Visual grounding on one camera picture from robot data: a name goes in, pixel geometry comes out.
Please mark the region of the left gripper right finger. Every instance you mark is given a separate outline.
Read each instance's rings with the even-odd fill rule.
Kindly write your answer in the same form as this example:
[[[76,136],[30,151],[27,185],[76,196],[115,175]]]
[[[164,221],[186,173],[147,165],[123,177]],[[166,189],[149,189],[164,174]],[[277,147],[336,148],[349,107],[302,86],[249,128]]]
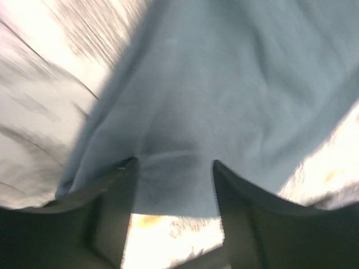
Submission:
[[[213,178],[233,268],[358,267],[358,204],[332,211],[297,205],[220,161]]]

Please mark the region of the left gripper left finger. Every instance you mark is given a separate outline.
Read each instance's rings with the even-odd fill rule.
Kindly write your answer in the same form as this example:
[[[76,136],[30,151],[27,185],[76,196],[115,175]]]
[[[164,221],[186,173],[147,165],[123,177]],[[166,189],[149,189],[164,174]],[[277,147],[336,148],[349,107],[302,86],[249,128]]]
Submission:
[[[1,267],[120,268],[138,170],[130,158],[44,207],[1,208]]]

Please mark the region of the blue grey t shirt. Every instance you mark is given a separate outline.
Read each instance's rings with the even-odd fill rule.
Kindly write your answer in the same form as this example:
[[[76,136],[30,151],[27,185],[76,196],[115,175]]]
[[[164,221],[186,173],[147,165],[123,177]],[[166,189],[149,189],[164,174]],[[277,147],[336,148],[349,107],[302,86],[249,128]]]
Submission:
[[[155,1],[56,197],[136,157],[135,213],[215,217],[213,160],[276,192],[357,99],[357,1]]]

